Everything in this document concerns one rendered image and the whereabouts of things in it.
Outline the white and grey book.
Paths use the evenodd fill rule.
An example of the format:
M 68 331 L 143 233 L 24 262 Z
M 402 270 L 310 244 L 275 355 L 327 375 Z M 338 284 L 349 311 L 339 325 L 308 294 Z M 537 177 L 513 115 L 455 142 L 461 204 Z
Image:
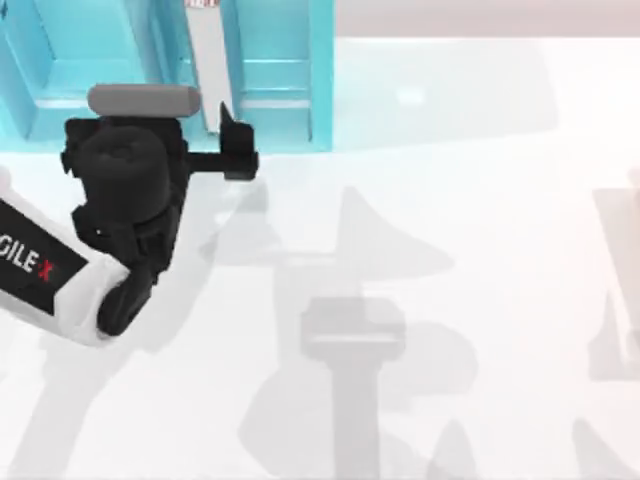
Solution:
M 192 59 L 202 99 L 206 130 L 220 130 L 220 105 L 232 106 L 220 0 L 184 0 Z

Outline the pale grey rounded box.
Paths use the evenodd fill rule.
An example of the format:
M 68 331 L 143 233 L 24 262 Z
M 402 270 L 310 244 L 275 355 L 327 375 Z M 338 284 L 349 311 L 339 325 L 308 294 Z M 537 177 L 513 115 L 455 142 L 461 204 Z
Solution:
M 100 116 L 188 118 L 201 108 L 197 89 L 170 84 L 97 84 L 87 102 Z

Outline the light blue rack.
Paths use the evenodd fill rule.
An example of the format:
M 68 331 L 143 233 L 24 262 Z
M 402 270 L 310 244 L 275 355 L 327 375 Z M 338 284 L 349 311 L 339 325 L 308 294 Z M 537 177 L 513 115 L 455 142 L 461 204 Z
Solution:
M 335 0 L 220 0 L 229 111 L 264 152 L 333 145 Z M 184 0 L 0 0 L 0 152 L 58 152 L 96 84 L 198 88 Z M 198 151 L 218 133 L 182 122 Z

